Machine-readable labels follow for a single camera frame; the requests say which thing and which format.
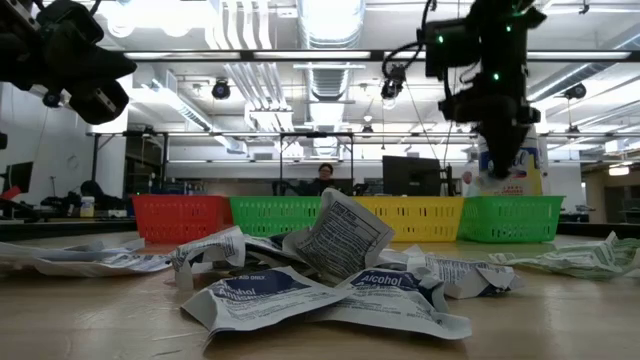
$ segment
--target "computer monitor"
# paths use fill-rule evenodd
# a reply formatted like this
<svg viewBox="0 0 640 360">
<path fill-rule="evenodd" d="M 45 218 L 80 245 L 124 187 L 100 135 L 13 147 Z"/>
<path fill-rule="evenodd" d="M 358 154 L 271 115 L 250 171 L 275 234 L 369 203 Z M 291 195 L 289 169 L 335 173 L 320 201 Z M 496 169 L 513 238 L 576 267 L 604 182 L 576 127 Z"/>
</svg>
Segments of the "computer monitor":
<svg viewBox="0 0 640 360">
<path fill-rule="evenodd" d="M 436 159 L 383 156 L 382 177 L 388 195 L 440 196 L 440 162 Z"/>
<path fill-rule="evenodd" d="M 31 173 L 33 172 L 33 162 L 8 165 L 4 174 L 0 175 L 4 178 L 2 186 L 2 194 L 7 192 L 14 186 L 20 188 L 20 192 L 29 192 L 31 184 Z"/>
</svg>

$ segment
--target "ceiling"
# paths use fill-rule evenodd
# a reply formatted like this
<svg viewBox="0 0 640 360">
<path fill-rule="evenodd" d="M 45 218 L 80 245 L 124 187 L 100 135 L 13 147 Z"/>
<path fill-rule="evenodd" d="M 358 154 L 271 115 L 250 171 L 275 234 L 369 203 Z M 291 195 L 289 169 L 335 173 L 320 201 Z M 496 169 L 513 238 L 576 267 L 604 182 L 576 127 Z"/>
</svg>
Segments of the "ceiling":
<svg viewBox="0 0 640 360">
<path fill-rule="evenodd" d="M 209 49 L 205 41 L 203 25 L 200 25 L 207 23 L 207 17 L 203 13 L 206 13 L 204 9 L 209 6 L 208 2 L 175 1 L 177 5 L 173 4 L 175 6 L 172 8 L 173 16 L 164 21 L 188 19 L 186 22 L 194 28 L 188 31 L 185 36 L 171 37 L 160 28 L 147 26 L 136 28 L 131 35 L 125 38 L 108 35 L 101 45 L 105 48 L 121 50 Z M 536 3 L 539 8 L 549 14 L 548 19 L 539 28 L 529 33 L 528 48 L 538 50 L 602 50 L 610 39 L 636 26 L 637 13 L 640 12 L 640 3 L 627 0 L 591 2 L 591 10 L 584 15 L 578 14 L 582 8 L 582 1 L 542 0 Z M 420 22 L 421 9 L 424 6 L 422 1 L 367 0 L 366 4 L 360 48 L 394 49 L 414 40 L 415 30 Z M 440 0 L 436 11 L 429 13 L 428 20 L 462 17 L 467 13 L 469 4 L 469 0 Z M 105 29 L 109 28 L 107 18 L 110 7 L 116 5 L 113 1 L 104 1 L 98 12 L 96 18 Z M 296 1 L 272 0 L 269 1 L 268 6 L 270 9 L 269 33 L 274 48 L 300 48 L 298 19 L 295 17 Z M 228 12 L 225 11 L 225 25 L 228 21 Z M 328 20 L 327 26 L 331 26 L 330 20 Z M 241 24 L 239 25 L 239 33 L 242 34 Z M 308 91 L 304 71 L 293 69 L 293 65 L 292 63 L 278 63 L 277 69 L 287 103 L 293 111 L 293 124 L 302 128 L 305 123 L 309 126 L 311 121 L 308 117 Z M 426 78 L 422 64 L 417 62 L 408 71 L 408 86 L 398 97 L 396 106 L 391 110 L 384 111 L 379 96 L 381 64 L 366 63 L 361 65 L 365 68 L 352 71 L 348 92 L 346 98 L 343 99 L 347 100 L 349 104 L 345 106 L 342 129 L 360 131 L 365 123 L 364 115 L 370 115 L 373 118 L 371 122 L 374 124 L 376 132 L 383 131 L 383 122 L 386 132 L 422 131 L 419 120 L 422 120 L 430 131 L 448 131 L 449 123 L 444 121 L 437 110 L 437 101 L 444 98 L 442 84 L 435 79 Z M 529 64 L 528 86 L 535 86 L 557 71 L 571 65 L 576 64 L 531 63 Z M 463 70 L 452 70 L 450 78 L 457 79 Z M 199 111 L 206 114 L 217 129 L 222 131 L 248 130 L 243 120 L 246 102 L 233 83 L 229 99 L 214 100 L 211 96 L 215 79 L 226 76 L 223 64 L 158 63 L 153 65 L 153 72 L 156 76 L 162 76 L 158 74 L 164 74 L 166 71 L 171 71 L 176 75 L 180 94 L 191 100 Z M 616 64 L 583 81 L 587 88 L 587 96 L 584 99 L 574 100 L 568 104 L 564 98 L 551 97 L 535 105 L 546 113 L 549 129 L 561 132 L 569 127 L 570 120 L 576 122 L 607 114 L 613 109 L 638 100 L 635 97 L 640 90 L 640 82 L 636 80 L 639 76 L 640 64 Z M 459 88 L 459 84 L 452 84 L 452 87 Z M 147 123 L 158 130 L 185 131 L 190 129 L 188 124 L 185 125 L 184 118 L 167 104 L 137 97 L 135 91 L 133 94 L 132 106 L 129 111 L 130 123 Z M 588 131 L 610 131 L 621 126 L 625 126 L 626 130 L 633 130 L 635 128 L 630 124 L 635 123 L 640 124 L 640 107 L 637 110 L 630 108 L 623 116 L 612 116 L 606 121 L 589 127 Z M 558 144 L 563 141 L 550 140 L 550 142 Z M 565 149 L 587 150 L 602 145 L 604 141 L 604 139 L 589 139 L 565 147 Z"/>
</svg>

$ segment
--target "yellow basket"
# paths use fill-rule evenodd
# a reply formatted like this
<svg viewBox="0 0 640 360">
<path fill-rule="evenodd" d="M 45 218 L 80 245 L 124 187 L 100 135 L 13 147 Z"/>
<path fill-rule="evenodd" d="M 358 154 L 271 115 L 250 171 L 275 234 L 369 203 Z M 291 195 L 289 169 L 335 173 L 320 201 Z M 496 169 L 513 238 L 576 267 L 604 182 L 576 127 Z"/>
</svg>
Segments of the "yellow basket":
<svg viewBox="0 0 640 360">
<path fill-rule="evenodd" d="M 395 242 L 456 241 L 462 197 L 354 197 L 395 230 Z"/>
</svg>

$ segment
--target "ductwork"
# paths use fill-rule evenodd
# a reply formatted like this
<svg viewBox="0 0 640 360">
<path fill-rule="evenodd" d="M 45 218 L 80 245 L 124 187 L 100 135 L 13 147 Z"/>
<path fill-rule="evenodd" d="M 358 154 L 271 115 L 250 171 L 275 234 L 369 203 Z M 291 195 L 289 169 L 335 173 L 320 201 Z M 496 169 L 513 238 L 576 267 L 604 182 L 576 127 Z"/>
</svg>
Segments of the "ductwork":
<svg viewBox="0 0 640 360">
<path fill-rule="evenodd" d="M 640 24 L 605 42 L 601 49 L 640 50 Z M 613 63 L 568 65 L 529 88 L 529 101 L 536 102 L 558 94 L 613 66 Z"/>
<path fill-rule="evenodd" d="M 364 0 L 297 0 L 298 29 L 305 49 L 354 49 L 364 21 Z M 349 84 L 349 70 L 308 70 L 311 94 L 336 101 Z"/>
</svg>

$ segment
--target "desk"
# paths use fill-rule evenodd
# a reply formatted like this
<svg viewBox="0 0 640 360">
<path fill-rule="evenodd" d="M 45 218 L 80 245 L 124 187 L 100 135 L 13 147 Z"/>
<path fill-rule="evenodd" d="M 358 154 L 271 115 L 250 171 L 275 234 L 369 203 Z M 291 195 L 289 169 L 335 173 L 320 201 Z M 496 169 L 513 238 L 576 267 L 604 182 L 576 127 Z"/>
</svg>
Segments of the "desk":
<svg viewBox="0 0 640 360">
<path fill-rule="evenodd" d="M 28 241 L 77 245 L 97 236 Z M 108 234 L 122 242 L 135 233 Z M 559 237 L 561 243 L 579 238 Z M 399 250 L 406 244 L 394 245 Z M 533 254 L 549 244 L 422 244 L 426 251 L 482 258 Z M 450 300 L 473 336 L 429 336 L 344 323 L 276 325 L 221 334 L 203 352 L 206 330 L 179 308 L 192 292 L 164 282 L 173 273 L 110 279 L 0 278 L 3 359 L 637 359 L 640 280 L 592 282 L 518 270 L 526 288 L 495 298 Z"/>
</svg>

